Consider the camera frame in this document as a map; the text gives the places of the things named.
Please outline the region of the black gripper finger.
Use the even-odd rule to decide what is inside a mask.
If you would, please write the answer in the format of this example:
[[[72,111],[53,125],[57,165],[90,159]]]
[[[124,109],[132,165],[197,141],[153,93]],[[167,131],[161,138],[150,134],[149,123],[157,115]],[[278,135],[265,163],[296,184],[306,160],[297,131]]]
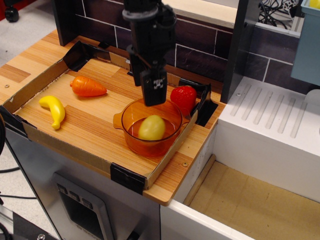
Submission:
[[[143,62],[138,56],[130,56],[130,65],[135,86],[141,86],[141,72],[145,70]]]
[[[167,71],[165,69],[148,69],[140,73],[144,104],[148,107],[166,102]]]

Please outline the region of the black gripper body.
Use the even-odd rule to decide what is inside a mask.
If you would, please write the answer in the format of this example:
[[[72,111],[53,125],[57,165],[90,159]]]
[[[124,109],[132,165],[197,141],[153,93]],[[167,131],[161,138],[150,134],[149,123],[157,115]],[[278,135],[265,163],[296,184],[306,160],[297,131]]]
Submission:
[[[163,69],[165,55],[176,44],[177,17],[168,4],[127,4],[126,20],[131,28],[129,56],[137,56],[145,70]]]

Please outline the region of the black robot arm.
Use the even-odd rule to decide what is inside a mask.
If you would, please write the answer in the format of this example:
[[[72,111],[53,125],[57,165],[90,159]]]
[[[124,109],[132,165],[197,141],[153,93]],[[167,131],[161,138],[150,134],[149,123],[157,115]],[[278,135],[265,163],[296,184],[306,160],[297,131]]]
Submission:
[[[146,106],[163,104],[168,85],[165,55],[176,45],[176,14],[160,0],[126,0],[122,16],[131,29],[126,50],[134,83],[141,87]]]

